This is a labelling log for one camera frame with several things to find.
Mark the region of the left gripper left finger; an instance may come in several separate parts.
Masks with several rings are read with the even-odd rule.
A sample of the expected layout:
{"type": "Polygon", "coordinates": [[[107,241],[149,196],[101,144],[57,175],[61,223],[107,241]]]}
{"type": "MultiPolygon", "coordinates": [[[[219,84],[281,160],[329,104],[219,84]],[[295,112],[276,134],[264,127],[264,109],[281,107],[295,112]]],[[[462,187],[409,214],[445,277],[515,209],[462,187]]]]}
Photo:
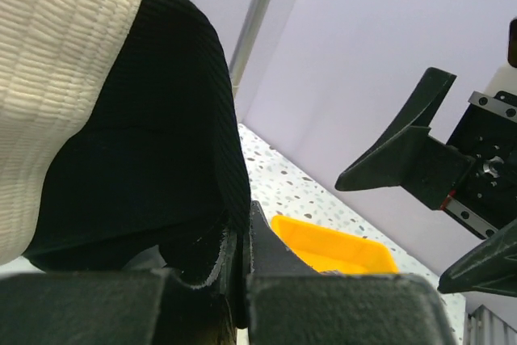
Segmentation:
{"type": "Polygon", "coordinates": [[[172,268],[24,272],[1,277],[3,344],[234,344],[237,236],[207,241],[215,259],[191,282],[172,268]]]}

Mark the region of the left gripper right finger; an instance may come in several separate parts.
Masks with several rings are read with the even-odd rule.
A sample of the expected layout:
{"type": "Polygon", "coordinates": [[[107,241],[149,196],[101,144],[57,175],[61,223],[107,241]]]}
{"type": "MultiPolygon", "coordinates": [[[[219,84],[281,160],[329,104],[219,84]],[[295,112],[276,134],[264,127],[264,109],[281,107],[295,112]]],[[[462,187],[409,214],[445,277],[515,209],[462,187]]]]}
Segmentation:
{"type": "Polygon", "coordinates": [[[251,205],[247,328],[252,344],[453,344],[438,293],[421,276],[320,275],[251,205]]]}

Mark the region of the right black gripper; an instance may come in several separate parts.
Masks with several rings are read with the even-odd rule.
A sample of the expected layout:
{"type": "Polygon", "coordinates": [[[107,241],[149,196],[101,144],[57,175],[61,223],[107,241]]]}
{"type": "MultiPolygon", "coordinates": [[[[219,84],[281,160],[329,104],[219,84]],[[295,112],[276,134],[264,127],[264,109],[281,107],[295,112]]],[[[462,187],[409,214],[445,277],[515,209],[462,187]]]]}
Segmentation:
{"type": "Polygon", "coordinates": [[[402,187],[427,208],[446,212],[486,240],[440,276],[438,290],[515,297],[516,97],[473,93],[442,143],[429,135],[430,123],[455,80],[441,69],[426,69],[387,129],[334,188],[402,187]]]}

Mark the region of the plain black underwear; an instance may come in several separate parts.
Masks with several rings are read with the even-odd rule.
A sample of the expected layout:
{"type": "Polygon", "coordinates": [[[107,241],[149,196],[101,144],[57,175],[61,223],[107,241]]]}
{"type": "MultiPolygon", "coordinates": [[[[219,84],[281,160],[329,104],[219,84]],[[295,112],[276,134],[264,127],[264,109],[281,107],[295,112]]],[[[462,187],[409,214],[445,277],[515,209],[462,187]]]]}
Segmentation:
{"type": "Polygon", "coordinates": [[[108,270],[248,225],[219,37],[190,0],[1,0],[1,261],[108,270]]]}

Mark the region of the yellow plastic tray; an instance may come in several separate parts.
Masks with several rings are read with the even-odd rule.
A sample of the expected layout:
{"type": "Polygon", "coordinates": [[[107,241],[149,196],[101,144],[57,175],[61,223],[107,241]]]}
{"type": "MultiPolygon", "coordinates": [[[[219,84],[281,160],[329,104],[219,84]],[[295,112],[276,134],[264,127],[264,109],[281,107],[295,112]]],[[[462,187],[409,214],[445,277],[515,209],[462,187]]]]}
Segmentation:
{"type": "Polygon", "coordinates": [[[271,229],[282,242],[320,273],[392,274],[397,265],[389,249],[379,242],[345,234],[319,225],[277,215],[271,229]]]}

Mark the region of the right white rack pole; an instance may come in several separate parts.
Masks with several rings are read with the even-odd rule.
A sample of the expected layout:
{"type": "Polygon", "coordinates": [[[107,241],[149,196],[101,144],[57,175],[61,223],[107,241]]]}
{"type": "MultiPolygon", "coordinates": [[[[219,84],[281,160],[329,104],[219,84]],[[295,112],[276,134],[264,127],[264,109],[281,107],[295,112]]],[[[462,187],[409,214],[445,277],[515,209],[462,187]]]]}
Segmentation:
{"type": "Polygon", "coordinates": [[[237,87],[250,59],[254,43],[263,24],[271,0],[251,0],[244,19],[231,61],[229,74],[233,86],[237,87]]]}

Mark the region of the aluminium rail frame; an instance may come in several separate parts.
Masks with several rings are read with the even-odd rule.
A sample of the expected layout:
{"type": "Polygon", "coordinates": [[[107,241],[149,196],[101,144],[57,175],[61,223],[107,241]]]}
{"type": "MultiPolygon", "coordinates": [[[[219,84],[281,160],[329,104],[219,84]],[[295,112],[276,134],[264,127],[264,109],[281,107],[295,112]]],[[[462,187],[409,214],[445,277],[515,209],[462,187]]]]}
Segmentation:
{"type": "Polygon", "coordinates": [[[484,305],[467,315],[464,345],[516,345],[516,330],[484,305]]]}

